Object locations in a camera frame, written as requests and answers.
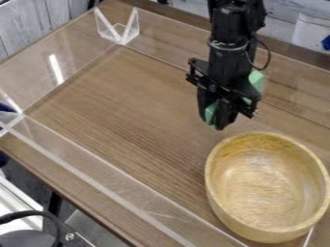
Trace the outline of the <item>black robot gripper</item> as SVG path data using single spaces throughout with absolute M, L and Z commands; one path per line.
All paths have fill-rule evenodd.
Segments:
M 197 86 L 198 106 L 202 120 L 215 124 L 223 130 L 238 117 L 238 102 L 229 97 L 219 99 L 217 92 L 222 87 L 246 78 L 254 67 L 257 45 L 249 42 L 241 46 L 221 45 L 215 41 L 210 44 L 209 59 L 191 58 L 186 80 Z

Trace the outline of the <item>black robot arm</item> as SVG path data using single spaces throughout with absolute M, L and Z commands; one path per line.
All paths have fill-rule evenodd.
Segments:
M 263 0 L 207 0 L 211 33 L 209 57 L 189 60 L 186 80 L 198 88 L 203 122 L 222 130 L 239 115 L 251 118 L 262 99 L 262 71 L 254 63 L 266 26 Z

